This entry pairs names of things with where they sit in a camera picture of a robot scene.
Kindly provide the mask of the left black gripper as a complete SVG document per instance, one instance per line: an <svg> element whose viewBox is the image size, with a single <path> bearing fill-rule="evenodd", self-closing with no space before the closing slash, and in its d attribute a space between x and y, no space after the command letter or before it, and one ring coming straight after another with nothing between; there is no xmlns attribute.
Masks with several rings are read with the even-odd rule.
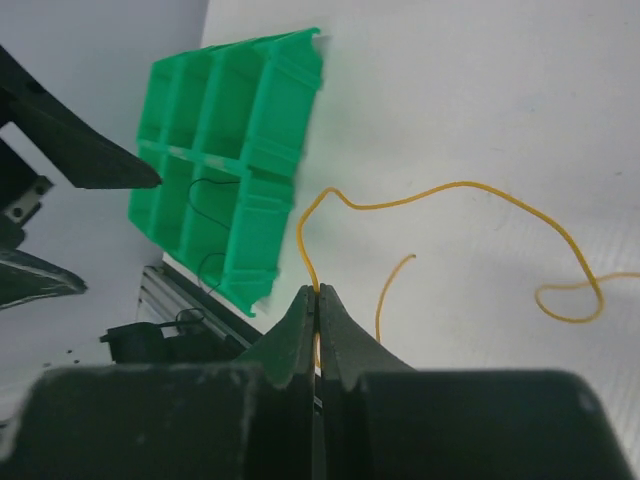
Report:
<svg viewBox="0 0 640 480"><path fill-rule="evenodd" d="M162 183L149 164L107 139L1 50L1 124L15 124L77 188L139 189ZM53 183L37 174L1 140L1 309L31 301L81 295L76 274L17 249L24 227Z"/></svg>

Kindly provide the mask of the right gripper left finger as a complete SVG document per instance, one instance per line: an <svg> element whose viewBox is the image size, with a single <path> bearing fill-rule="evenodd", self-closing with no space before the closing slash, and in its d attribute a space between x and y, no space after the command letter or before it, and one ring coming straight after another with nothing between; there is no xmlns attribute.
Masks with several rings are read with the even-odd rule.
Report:
<svg viewBox="0 0 640 480"><path fill-rule="evenodd" d="M315 393L313 288L238 361L261 369L247 451L248 479L310 479Z"/></svg>

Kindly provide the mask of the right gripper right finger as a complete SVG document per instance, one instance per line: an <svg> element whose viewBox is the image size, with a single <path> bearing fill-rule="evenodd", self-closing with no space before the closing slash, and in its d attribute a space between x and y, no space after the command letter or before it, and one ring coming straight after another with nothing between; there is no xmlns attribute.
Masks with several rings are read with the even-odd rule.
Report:
<svg viewBox="0 0 640 480"><path fill-rule="evenodd" d="M350 316L331 285L320 286L318 333L327 477L366 479L372 472L372 453L360 378L412 368Z"/></svg>

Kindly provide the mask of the green compartment tray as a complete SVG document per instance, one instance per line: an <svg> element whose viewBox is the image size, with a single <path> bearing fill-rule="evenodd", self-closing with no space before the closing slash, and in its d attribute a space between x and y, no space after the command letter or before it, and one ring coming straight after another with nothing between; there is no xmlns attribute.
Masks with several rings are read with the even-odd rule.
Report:
<svg viewBox="0 0 640 480"><path fill-rule="evenodd" d="M319 34L186 51L150 70L137 146L162 183L132 191L129 220L245 314L278 274L322 86Z"/></svg>

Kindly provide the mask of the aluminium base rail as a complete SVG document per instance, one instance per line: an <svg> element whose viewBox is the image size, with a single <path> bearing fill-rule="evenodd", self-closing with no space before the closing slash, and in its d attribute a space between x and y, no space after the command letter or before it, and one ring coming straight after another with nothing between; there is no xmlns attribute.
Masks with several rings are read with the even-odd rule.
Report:
<svg viewBox="0 0 640 480"><path fill-rule="evenodd" d="M173 268L146 266L143 269L136 311L138 322L169 322L179 311L190 308L202 309L205 325L220 336L233 337L243 352L262 337L241 315Z"/></svg>

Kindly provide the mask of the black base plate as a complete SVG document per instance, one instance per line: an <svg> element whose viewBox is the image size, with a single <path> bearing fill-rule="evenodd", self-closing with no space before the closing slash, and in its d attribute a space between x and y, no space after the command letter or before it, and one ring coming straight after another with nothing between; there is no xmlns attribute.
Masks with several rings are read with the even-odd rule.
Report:
<svg viewBox="0 0 640 480"><path fill-rule="evenodd" d="M231 361L243 349L229 335L205 325L205 312L190 308L163 323L136 322L110 328L100 337L116 364L184 364Z"/></svg>

